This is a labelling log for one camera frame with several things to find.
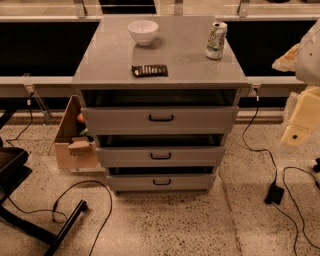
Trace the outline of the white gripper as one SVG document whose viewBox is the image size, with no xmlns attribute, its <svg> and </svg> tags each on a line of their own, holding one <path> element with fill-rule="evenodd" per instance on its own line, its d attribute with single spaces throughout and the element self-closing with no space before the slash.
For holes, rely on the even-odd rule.
<svg viewBox="0 0 320 256">
<path fill-rule="evenodd" d="M 281 143 L 296 148 L 320 128 L 320 87 L 308 86 L 295 98 L 295 105 L 281 137 Z"/>
</svg>

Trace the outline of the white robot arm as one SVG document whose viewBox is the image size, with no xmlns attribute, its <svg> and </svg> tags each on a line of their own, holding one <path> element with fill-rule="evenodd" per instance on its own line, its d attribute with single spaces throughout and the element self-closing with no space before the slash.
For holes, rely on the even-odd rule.
<svg viewBox="0 0 320 256">
<path fill-rule="evenodd" d="M 296 97 L 281 143 L 295 148 L 304 144 L 320 127 L 320 20 L 272 64 L 282 72 L 292 71 L 307 88 Z"/>
</svg>

